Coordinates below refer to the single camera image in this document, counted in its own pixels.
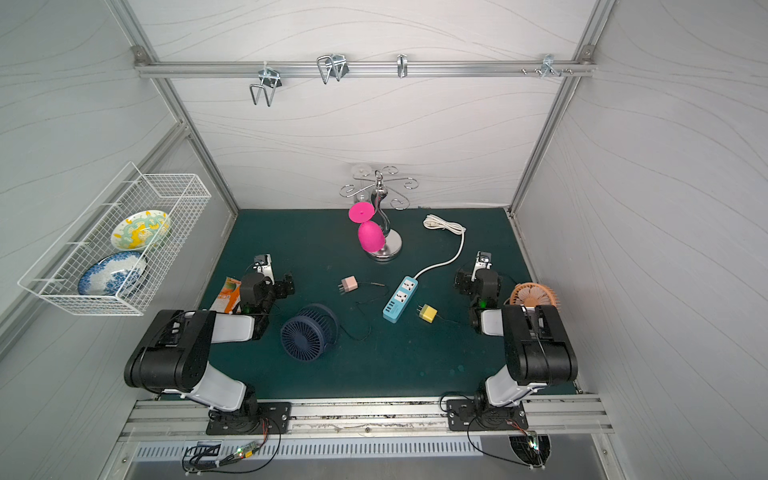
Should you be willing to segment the yellow USB charger plug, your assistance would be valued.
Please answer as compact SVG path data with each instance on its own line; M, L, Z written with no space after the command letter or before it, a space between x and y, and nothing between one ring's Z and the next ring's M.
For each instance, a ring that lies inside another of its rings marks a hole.
M419 307L418 316L421 320L432 324L437 317L437 310L430 305L424 304Z

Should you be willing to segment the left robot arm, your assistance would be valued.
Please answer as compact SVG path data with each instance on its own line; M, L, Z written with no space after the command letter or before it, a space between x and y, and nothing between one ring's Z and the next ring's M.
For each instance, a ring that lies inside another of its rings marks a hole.
M175 393L219 414L253 417L253 387L213 367L211 346L262 338L275 303L295 293L293 277L274 280L253 270L241 281L232 314L215 310L159 311L124 368L124 382L154 394Z

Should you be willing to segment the light blue power strip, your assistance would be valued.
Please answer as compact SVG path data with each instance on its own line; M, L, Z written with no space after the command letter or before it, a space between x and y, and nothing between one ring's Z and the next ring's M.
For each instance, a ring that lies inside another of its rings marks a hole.
M397 323L418 287L415 278L405 276L385 305L382 316L390 323Z

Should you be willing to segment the pink USB charger plug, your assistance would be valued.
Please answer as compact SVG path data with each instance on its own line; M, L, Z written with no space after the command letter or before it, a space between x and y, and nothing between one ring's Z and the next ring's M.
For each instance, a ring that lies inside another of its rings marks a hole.
M359 283L355 276L348 276L343 278L339 284L339 291L341 294L353 292L359 288Z

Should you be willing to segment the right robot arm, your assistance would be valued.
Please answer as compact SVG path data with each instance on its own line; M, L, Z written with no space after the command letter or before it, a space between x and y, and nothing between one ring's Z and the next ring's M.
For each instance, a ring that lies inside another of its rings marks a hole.
M552 289L519 283L502 301L501 276L492 269L460 270L454 287L470 298L475 332L503 339L504 365L480 385L474 400L478 412L519 409L527 396L576 379L578 361Z

